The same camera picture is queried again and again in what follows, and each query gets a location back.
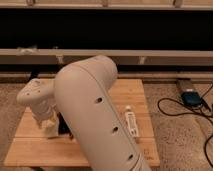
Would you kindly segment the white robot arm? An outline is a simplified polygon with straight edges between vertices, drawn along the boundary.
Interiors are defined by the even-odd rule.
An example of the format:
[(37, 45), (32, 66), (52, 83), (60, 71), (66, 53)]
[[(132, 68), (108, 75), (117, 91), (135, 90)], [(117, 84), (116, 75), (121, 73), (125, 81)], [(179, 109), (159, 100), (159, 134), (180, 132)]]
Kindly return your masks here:
[(116, 79), (115, 62), (98, 55), (66, 65), (49, 83), (31, 80), (17, 101), (41, 122), (54, 99), (93, 171), (151, 171), (109, 96)]

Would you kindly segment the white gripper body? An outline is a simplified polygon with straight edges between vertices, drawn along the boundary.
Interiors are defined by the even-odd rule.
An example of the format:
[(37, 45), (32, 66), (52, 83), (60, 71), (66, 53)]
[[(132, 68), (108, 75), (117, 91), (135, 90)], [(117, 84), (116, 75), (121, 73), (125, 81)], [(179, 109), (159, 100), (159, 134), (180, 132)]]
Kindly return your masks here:
[(33, 105), (31, 107), (31, 111), (33, 112), (33, 118), (39, 128), (42, 128), (43, 123), (47, 120), (59, 121), (57, 113), (54, 110), (54, 106), (48, 101), (43, 101)]

